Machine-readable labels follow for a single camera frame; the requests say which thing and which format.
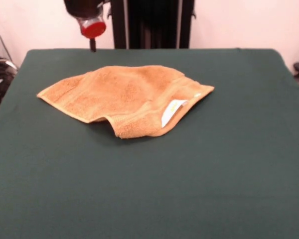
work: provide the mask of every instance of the towel label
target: towel label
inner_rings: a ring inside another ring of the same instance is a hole
[[[167,106],[163,116],[161,118],[161,126],[165,127],[176,111],[185,104],[188,100],[172,100]]]

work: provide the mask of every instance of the red cap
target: red cap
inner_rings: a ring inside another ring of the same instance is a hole
[[[89,39],[102,35],[105,30],[106,25],[103,21],[94,22],[88,27],[81,27],[82,35]]]

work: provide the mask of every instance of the towel fold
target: towel fold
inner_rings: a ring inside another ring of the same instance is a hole
[[[85,123],[108,120],[120,138],[161,136],[214,90],[164,66],[108,66],[61,80],[37,96]]]

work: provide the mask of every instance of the black metal frame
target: black metal frame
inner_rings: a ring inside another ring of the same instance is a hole
[[[129,48],[177,48],[177,16],[179,0],[126,0],[128,3]],[[189,48],[191,19],[195,0],[182,1],[179,48]],[[155,5],[165,4],[163,14],[155,12]],[[124,0],[111,0],[115,48],[127,47]],[[145,38],[150,38],[150,46]]]

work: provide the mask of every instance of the black cable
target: black cable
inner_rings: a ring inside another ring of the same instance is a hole
[[[2,37],[1,37],[1,35],[0,35],[0,41],[1,41],[1,43],[2,43],[2,45],[3,45],[3,47],[4,47],[4,49],[5,49],[5,51],[6,51],[7,55],[8,55],[8,57],[9,57],[9,59],[10,59],[10,61],[12,61],[11,55],[10,55],[8,49],[6,48],[5,43],[4,43],[4,41],[3,41]]]

